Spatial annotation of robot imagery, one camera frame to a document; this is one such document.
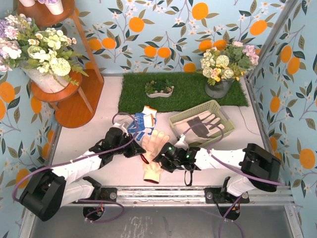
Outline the cream glove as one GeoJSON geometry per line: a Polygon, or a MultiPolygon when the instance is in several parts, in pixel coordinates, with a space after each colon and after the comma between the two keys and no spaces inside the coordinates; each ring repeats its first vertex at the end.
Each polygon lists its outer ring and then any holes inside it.
{"type": "Polygon", "coordinates": [[[160,174],[162,173],[162,169],[159,163],[150,162],[149,164],[143,164],[143,171],[144,181],[159,184],[160,174]]]}
{"type": "Polygon", "coordinates": [[[141,146],[146,151],[143,154],[145,163],[149,164],[159,154],[163,146],[169,141],[170,136],[163,131],[153,130],[150,136],[144,136],[141,146]]]}

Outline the blue white knit gloves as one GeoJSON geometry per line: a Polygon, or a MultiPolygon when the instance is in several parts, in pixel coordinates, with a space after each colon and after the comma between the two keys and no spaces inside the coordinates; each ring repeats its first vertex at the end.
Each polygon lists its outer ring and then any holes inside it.
{"type": "Polygon", "coordinates": [[[136,113],[135,121],[128,126],[128,132],[136,135],[136,141],[140,142],[144,135],[151,135],[157,123],[157,110],[144,106],[140,113],[136,113]]]}

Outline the grey striped canvas glove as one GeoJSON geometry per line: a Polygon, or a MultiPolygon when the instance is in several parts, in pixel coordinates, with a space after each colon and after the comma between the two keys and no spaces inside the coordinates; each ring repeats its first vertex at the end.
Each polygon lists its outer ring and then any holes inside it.
{"type": "Polygon", "coordinates": [[[182,135],[186,130],[185,141],[188,144],[195,142],[204,143],[215,137],[220,129],[224,129],[224,125],[220,122],[220,118],[210,111],[204,111],[198,115],[183,119],[173,124],[178,135],[182,135]]]}

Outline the green plastic storage basket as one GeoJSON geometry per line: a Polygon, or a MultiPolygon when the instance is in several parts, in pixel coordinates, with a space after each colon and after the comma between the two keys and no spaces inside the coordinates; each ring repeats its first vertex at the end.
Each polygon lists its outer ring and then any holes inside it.
{"type": "Polygon", "coordinates": [[[190,146],[207,147],[225,138],[235,125],[216,100],[210,100],[169,118],[174,135],[190,146]]]}

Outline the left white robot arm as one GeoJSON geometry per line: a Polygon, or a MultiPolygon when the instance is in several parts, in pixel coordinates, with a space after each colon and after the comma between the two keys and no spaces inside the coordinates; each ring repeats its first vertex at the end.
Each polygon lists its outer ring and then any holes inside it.
{"type": "Polygon", "coordinates": [[[86,200],[106,200],[102,185],[88,173],[96,171],[122,154],[132,158],[144,154],[142,148],[124,125],[115,123],[94,146],[75,160],[55,167],[37,169],[18,201],[42,221],[52,218],[60,207],[86,200]]]}

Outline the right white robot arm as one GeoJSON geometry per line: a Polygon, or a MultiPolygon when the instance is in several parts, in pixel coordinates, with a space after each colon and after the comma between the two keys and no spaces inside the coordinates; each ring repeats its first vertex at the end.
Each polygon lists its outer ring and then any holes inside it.
{"type": "Polygon", "coordinates": [[[207,169],[231,170],[236,175],[224,180],[221,191],[234,197],[253,189],[276,192],[281,185],[278,182],[280,160],[254,143],[237,150],[188,147],[180,141],[175,145],[166,143],[154,162],[170,173],[175,170],[191,173],[207,169]]]}

